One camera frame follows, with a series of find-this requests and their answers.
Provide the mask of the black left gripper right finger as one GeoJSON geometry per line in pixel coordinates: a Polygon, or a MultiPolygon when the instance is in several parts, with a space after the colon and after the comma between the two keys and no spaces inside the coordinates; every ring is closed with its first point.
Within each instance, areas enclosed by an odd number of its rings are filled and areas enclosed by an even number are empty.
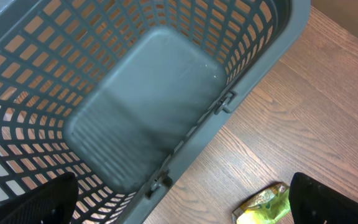
{"type": "Polygon", "coordinates": [[[294,174],[289,202],[295,224],[358,223],[358,203],[308,175],[294,174]]]}

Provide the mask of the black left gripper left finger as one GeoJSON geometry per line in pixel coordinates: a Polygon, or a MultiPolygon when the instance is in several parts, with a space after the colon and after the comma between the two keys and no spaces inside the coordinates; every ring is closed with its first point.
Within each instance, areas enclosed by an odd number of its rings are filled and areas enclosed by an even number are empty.
{"type": "Polygon", "coordinates": [[[0,206],[0,223],[70,223],[78,200],[78,181],[71,172],[0,206]]]}

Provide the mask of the green yellow snack pouch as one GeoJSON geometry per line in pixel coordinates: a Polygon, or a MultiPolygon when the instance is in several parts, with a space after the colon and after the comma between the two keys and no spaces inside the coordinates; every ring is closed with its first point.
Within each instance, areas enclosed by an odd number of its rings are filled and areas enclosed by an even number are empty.
{"type": "Polygon", "coordinates": [[[232,223],[275,224],[291,210],[289,193],[284,182],[267,187],[232,212],[232,223]]]}

